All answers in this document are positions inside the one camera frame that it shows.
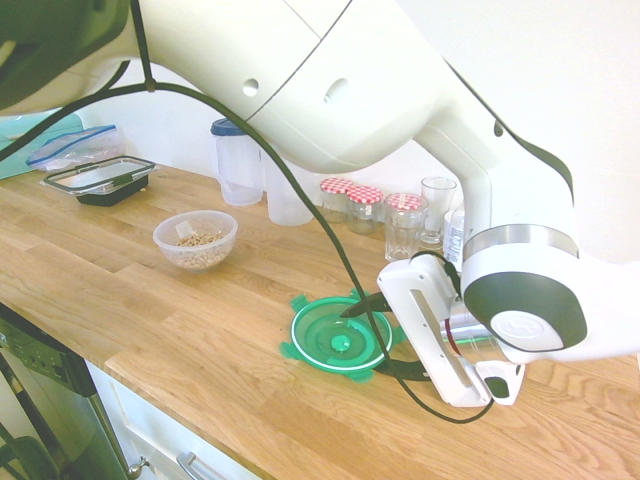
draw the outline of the chickpeas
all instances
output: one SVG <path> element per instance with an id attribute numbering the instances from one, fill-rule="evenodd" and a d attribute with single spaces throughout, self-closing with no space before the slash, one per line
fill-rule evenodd
<path id="1" fill-rule="evenodd" d="M 203 233 L 198 235 L 197 233 L 191 234 L 188 237 L 181 238 L 176 243 L 176 247 L 195 247 L 197 245 L 206 245 L 207 243 L 220 240 L 224 235 L 222 232 L 218 232 L 215 235 L 211 233 Z"/>
<path id="2" fill-rule="evenodd" d="M 188 237 L 182 238 L 178 241 L 176 246 L 178 247 L 196 247 L 199 245 L 207 245 L 213 243 L 216 240 L 220 240 L 224 237 L 224 234 L 218 232 L 216 234 L 204 233 L 204 234 L 192 234 Z M 196 250 L 196 251 L 184 251 L 184 252 L 172 252 L 171 261 L 178 267 L 191 271 L 200 271 L 211 268 L 222 260 L 233 249 L 233 241 L 224 243 L 222 245 L 216 245 L 211 248 Z"/>

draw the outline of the zip bag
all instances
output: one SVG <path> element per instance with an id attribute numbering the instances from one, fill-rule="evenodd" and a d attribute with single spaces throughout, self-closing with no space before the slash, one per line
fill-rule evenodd
<path id="1" fill-rule="evenodd" d="M 52 138 L 29 155 L 27 165 L 43 172 L 99 162 L 124 154 L 124 143 L 115 125 L 88 128 Z"/>

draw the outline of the wooden countertop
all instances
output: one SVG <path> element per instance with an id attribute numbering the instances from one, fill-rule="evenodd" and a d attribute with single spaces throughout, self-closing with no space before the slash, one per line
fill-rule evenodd
<path id="1" fill-rule="evenodd" d="M 358 384 L 280 355 L 292 298 L 351 290 L 315 221 L 279 227 L 264 201 L 230 207 L 215 180 L 168 167 L 110 208 L 81 205 L 41 177 L 0 181 L 0 301 L 261 477 L 640 478 L 635 357 L 532 364 L 515 406 L 445 423 L 392 378 Z M 240 224 L 230 257 L 199 275 L 170 265 L 151 238 L 162 220 L 196 209 Z M 380 238 L 336 231 L 377 291 Z M 405 344 L 394 356 L 414 355 Z M 469 415 L 431 385 L 412 386 L 440 411 Z"/>

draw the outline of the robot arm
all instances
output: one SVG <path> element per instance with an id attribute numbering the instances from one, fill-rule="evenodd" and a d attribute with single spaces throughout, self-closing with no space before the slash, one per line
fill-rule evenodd
<path id="1" fill-rule="evenodd" d="M 128 2 L 87 2 L 116 3 Z M 300 166 L 353 171 L 415 139 L 458 176 L 464 305 L 430 258 L 395 262 L 379 282 L 446 402 L 510 403 L 522 381 L 516 365 L 538 358 L 640 350 L 626 303 L 638 274 L 583 258 L 566 167 L 514 135 L 393 0 L 140 0 L 140 9 L 154 63 L 221 100 Z M 16 76 L 38 52 L 28 46 L 42 41 L 26 27 L 0 28 L 14 35 L 0 37 L 0 114 L 61 106 L 103 85 L 138 52 L 131 18 L 116 17 L 117 31 L 106 29 L 92 53 L 12 101 L 2 88 L 12 78 L 20 87 Z M 492 354 L 476 351 L 486 345 Z"/>

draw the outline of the plastic jug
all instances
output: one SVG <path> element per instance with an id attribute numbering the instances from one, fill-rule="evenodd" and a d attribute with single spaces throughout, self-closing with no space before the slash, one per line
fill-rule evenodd
<path id="1" fill-rule="evenodd" d="M 264 192 L 260 147 L 246 133 L 223 118 L 211 125 L 213 176 L 229 205 L 258 203 Z"/>
<path id="2" fill-rule="evenodd" d="M 293 190 L 287 178 L 280 171 L 278 166 L 266 154 L 264 156 L 265 172 L 267 178 L 267 207 L 269 219 L 285 227 L 295 227 L 310 222 L 312 213 L 302 203 Z M 302 189 L 308 196 L 314 191 L 314 174 L 308 172 L 287 160 L 283 160 L 291 173 L 296 178 Z"/>

